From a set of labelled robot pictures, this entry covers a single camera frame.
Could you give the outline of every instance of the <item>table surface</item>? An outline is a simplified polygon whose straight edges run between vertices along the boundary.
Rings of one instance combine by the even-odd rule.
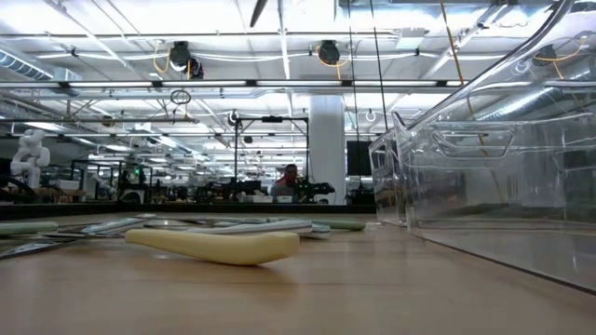
[[[3,334],[576,335],[596,329],[594,296],[372,222],[364,232],[303,240],[298,255],[257,267],[198,261],[121,239],[80,241],[0,261],[0,282]]]

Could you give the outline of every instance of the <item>ceiling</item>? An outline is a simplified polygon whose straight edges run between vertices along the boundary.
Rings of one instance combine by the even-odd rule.
[[[189,50],[203,66],[204,81],[225,80],[224,84],[229,84],[234,80],[264,79],[383,79],[384,83],[410,80],[414,84],[407,89],[385,87],[383,97],[379,87],[357,86],[354,94],[353,87],[212,85],[188,88],[190,103],[177,108],[170,102],[173,89],[169,88],[80,88],[70,95],[50,89],[11,88],[0,89],[5,97],[0,103],[0,115],[40,120],[66,118],[73,123],[47,127],[48,132],[80,133],[71,139],[83,139],[75,144],[96,153],[126,154],[107,147],[118,145],[134,148],[130,150],[147,160],[151,155],[172,154],[168,164],[162,166],[200,164],[209,173],[222,172],[224,165],[234,159],[229,149],[234,139],[234,129],[228,124],[232,111],[240,117],[309,116],[310,96],[333,94],[345,102],[348,138],[356,135],[357,117],[364,139],[374,139],[386,126],[392,127],[391,117],[387,125],[382,121],[384,111],[398,112],[406,122],[412,122],[456,90],[458,74],[448,54],[449,39],[438,1],[373,3],[374,16],[368,1],[353,1],[348,11],[346,0],[269,0],[251,28],[255,0],[62,0],[60,4],[51,0],[4,0],[0,2],[0,50],[18,55],[49,73],[63,75],[67,69],[69,79],[185,80],[185,74],[171,67],[163,73],[157,68],[163,70],[167,66],[168,49],[174,41],[188,41]],[[465,80],[474,78],[534,34],[552,4],[526,0],[507,2],[517,6],[491,7],[491,3],[446,0],[447,18]],[[484,29],[478,28],[479,20],[486,23]],[[280,33],[281,24],[284,34]],[[339,69],[325,66],[317,57],[322,40],[336,41],[343,63]],[[0,80],[32,81],[5,67],[0,67]],[[420,80],[448,80],[455,84],[418,87],[415,83]],[[80,121],[108,115],[144,121],[109,127]],[[17,125],[3,131],[22,132],[25,127],[29,126]],[[277,132],[287,136],[254,136],[253,142],[242,148],[246,154],[242,157],[246,165],[243,170],[270,174],[273,168],[287,162],[303,164],[305,137],[297,125],[255,122],[245,131],[245,135]],[[128,135],[150,132],[157,134],[152,137],[157,139],[161,133],[169,134],[168,141]],[[98,133],[121,136],[94,135]],[[177,133],[198,135],[176,136]],[[59,145],[64,138],[55,141]],[[273,154],[266,156],[262,150],[264,156],[259,157],[257,149],[250,150],[251,147]],[[283,156],[275,155],[282,151]],[[60,150],[53,150],[52,154],[72,158]],[[197,158],[198,155],[206,155],[209,161]]]

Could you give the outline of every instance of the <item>white pillar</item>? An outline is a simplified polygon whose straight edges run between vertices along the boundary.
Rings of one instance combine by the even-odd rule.
[[[310,97],[310,167],[311,182],[328,182],[335,194],[330,205],[345,204],[344,102],[341,96]]]

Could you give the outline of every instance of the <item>black screen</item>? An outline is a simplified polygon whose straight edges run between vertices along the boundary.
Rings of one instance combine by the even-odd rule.
[[[369,145],[371,141],[348,141],[347,149],[347,175],[348,176],[371,176],[371,161],[369,159]]]

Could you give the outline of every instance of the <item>person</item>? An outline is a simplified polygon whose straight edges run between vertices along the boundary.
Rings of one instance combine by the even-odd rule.
[[[276,196],[294,196],[294,189],[298,183],[298,167],[288,164],[284,169],[283,177],[271,187],[270,194]]]

